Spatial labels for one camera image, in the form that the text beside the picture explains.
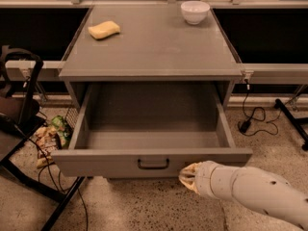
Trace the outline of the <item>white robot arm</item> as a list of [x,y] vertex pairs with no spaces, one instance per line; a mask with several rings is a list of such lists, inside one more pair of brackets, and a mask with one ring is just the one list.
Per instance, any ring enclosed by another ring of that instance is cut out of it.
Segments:
[[232,201],[308,231],[308,195],[272,172],[206,161],[184,167],[179,180],[200,196]]

